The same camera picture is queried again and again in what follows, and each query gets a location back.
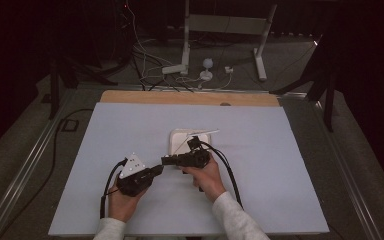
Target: wrist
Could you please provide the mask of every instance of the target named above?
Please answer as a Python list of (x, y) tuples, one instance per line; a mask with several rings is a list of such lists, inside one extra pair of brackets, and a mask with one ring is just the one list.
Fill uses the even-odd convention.
[(212, 203), (214, 203), (216, 199), (225, 192), (226, 192), (226, 189), (224, 188), (224, 186), (219, 186), (216, 189), (214, 189), (214, 191), (212, 191), (211, 194), (208, 195), (208, 198)]
[(124, 222), (124, 223), (127, 223), (127, 221), (130, 220), (129, 216), (127, 216), (126, 214), (123, 214), (123, 213), (109, 214), (108, 217), (116, 219), (116, 220)]

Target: black cable bundle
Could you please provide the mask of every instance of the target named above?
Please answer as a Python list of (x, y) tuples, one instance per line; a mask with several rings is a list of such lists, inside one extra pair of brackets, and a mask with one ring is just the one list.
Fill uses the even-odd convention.
[(105, 217), (105, 200), (107, 199), (108, 195), (113, 193), (113, 192), (108, 192), (108, 188), (110, 187), (111, 179), (112, 179), (112, 177), (114, 175), (114, 172), (120, 166), (124, 166), (126, 164), (126, 162), (127, 162), (127, 158), (125, 158), (123, 161), (117, 163), (114, 166), (113, 170), (111, 171), (110, 175), (108, 176), (107, 184), (105, 185), (104, 194), (101, 197), (101, 208), (100, 208), (100, 211), (99, 211), (99, 217), (100, 218), (104, 218)]
[(232, 168), (230, 167), (229, 161), (227, 161), (226, 156), (220, 150), (215, 149), (213, 146), (211, 146), (210, 144), (208, 144), (206, 142), (201, 141), (201, 144), (207, 146), (215, 154), (217, 154), (217, 156), (223, 162), (224, 166), (226, 166), (227, 172), (229, 173), (230, 180), (232, 181), (233, 190), (235, 191), (236, 201), (238, 201), (239, 205), (241, 205), (241, 207), (244, 208), (242, 206), (242, 201), (241, 201), (241, 196), (239, 194), (238, 186), (236, 185), (235, 176), (233, 175)]

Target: human hand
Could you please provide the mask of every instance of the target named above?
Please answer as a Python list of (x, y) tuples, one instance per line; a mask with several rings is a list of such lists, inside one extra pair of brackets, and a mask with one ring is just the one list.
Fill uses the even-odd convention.
[(211, 202), (214, 202), (222, 193), (226, 192), (221, 181), (218, 163), (211, 154), (210, 161), (202, 169), (195, 167), (180, 167), (180, 169), (193, 176), (193, 185), (201, 187)]
[(135, 197), (130, 197), (123, 195), (118, 190), (116, 181), (117, 180), (114, 181), (113, 186), (108, 190), (108, 217), (127, 223), (135, 213), (140, 198), (148, 189), (143, 190)]

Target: white metal stand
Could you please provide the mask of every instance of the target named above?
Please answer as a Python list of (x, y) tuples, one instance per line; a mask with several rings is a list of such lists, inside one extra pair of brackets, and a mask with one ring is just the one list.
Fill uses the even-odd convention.
[(221, 33), (239, 33), (261, 35), (261, 41), (258, 48), (254, 49), (255, 64), (258, 70), (258, 77), (264, 81), (267, 79), (264, 69), (262, 52), (270, 33), (271, 23), (276, 11), (277, 5), (271, 6), (269, 16), (262, 18), (243, 18), (214, 15), (197, 15), (189, 13), (189, 0), (185, 0), (185, 29), (182, 63), (172, 67), (163, 68), (164, 74), (180, 72), (182, 75), (188, 74), (189, 67), (189, 31), (221, 32)]

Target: table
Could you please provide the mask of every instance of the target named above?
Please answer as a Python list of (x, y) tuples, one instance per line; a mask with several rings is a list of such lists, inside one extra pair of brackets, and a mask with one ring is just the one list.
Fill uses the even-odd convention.
[[(274, 96), (107, 91), (95, 107), (49, 234), (93, 235), (112, 167), (132, 152), (149, 167), (160, 164), (175, 128), (220, 129), (212, 144), (229, 159), (244, 209), (268, 234), (329, 231), (286, 114)], [(127, 236), (223, 233), (211, 203), (192, 187), (191, 176), (175, 167), (165, 167), (154, 179), (126, 229)]]

